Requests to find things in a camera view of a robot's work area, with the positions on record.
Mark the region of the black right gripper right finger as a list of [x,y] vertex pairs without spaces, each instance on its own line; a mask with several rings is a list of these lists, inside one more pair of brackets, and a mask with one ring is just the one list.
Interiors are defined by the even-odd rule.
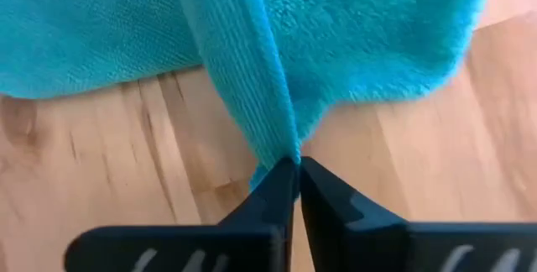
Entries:
[[304,157],[315,272],[537,272],[537,223],[410,222]]

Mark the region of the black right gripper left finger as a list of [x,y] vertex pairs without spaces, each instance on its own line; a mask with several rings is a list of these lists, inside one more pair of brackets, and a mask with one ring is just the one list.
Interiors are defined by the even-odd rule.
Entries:
[[84,232],[65,251],[65,272],[289,272],[297,169],[281,160],[214,225]]

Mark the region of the teal microfiber towel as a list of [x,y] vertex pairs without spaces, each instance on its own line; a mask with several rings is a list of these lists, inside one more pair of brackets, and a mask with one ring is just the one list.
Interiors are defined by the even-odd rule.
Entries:
[[329,107],[442,85],[484,0],[0,0],[0,93],[57,97],[203,65],[258,158]]

